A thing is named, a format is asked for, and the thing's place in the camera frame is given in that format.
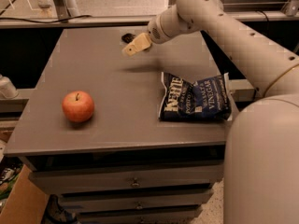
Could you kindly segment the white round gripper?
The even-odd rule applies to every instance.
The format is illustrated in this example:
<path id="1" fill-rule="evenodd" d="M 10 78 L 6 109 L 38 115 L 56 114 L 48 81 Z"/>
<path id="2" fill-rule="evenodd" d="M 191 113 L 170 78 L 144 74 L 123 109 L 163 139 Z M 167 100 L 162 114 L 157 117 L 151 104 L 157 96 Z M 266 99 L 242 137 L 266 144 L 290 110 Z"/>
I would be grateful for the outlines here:
<path id="1" fill-rule="evenodd" d="M 149 35 L 147 33 L 136 35 L 132 42 L 126 43 L 121 52 L 125 56 L 133 56 L 148 49 L 151 46 L 151 41 L 156 44 L 163 44 L 186 31 L 187 22 L 179 16 L 177 6 L 172 6 L 149 22 Z"/>

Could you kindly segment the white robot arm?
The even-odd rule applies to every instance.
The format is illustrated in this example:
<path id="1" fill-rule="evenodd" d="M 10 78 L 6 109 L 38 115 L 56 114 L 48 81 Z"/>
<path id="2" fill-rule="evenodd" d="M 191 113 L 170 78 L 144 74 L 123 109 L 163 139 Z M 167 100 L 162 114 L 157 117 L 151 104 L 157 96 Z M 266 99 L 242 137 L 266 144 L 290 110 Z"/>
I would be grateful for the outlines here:
<path id="1" fill-rule="evenodd" d="M 124 49 L 134 55 L 205 31 L 245 77 L 229 86 L 234 116 L 224 158 L 224 224 L 299 224 L 299 56 L 225 13 L 220 0 L 176 0 Z"/>

